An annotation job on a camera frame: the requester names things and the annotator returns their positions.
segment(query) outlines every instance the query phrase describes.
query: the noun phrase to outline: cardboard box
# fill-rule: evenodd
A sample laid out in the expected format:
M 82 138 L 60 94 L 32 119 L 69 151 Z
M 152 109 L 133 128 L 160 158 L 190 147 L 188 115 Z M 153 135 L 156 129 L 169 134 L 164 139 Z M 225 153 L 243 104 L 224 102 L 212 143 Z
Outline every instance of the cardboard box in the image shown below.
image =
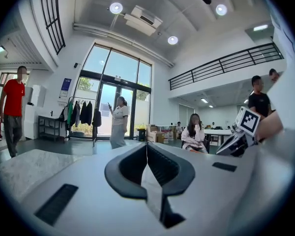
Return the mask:
M 149 124 L 147 126 L 147 141 L 154 143 L 164 143 L 164 133 L 159 132 L 158 127 Z

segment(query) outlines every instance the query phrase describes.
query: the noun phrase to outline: chair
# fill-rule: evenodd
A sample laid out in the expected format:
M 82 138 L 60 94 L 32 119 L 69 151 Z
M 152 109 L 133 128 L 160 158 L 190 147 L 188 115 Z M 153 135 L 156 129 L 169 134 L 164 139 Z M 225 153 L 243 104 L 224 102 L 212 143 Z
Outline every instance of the chair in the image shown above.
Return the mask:
M 205 146 L 207 152 L 210 154 L 210 142 L 207 139 L 204 139 L 202 143 Z

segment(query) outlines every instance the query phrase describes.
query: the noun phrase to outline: hand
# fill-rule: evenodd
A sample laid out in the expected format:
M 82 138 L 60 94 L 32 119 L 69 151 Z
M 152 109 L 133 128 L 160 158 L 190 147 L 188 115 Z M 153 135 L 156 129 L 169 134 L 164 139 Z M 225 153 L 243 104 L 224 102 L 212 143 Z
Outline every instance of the hand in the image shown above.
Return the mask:
M 3 113 L 0 113 L 0 122 L 3 123 Z

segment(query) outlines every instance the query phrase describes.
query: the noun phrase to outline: ceiling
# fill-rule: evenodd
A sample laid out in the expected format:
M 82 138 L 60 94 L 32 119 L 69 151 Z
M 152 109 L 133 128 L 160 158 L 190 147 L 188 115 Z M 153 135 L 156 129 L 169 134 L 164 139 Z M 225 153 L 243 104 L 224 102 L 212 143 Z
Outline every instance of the ceiling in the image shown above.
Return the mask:
M 263 93 L 267 93 L 272 87 L 272 83 L 268 75 L 262 76 L 262 80 L 264 82 Z M 251 80 L 244 80 L 215 88 L 209 88 L 180 98 L 193 105 L 197 105 L 199 108 L 208 108 L 209 105 L 212 105 L 213 107 L 243 105 L 252 90 Z M 204 103 L 201 100 L 202 98 L 205 98 L 208 101 L 208 104 Z
M 112 14 L 107 8 L 113 2 L 123 5 L 123 13 L 130 14 L 138 5 L 163 21 L 151 36 L 127 26 L 123 15 Z M 76 0 L 75 23 L 101 27 L 121 34 L 167 58 L 179 49 L 185 40 L 211 24 L 218 24 L 221 16 L 215 12 L 218 4 L 226 5 L 228 13 L 254 6 L 261 0 L 212 0 L 206 5 L 202 0 Z M 169 45 L 169 36 L 178 37 L 177 45 Z
M 0 28 L 0 65 L 3 64 L 40 64 L 40 60 L 26 42 L 13 16 L 8 16 Z

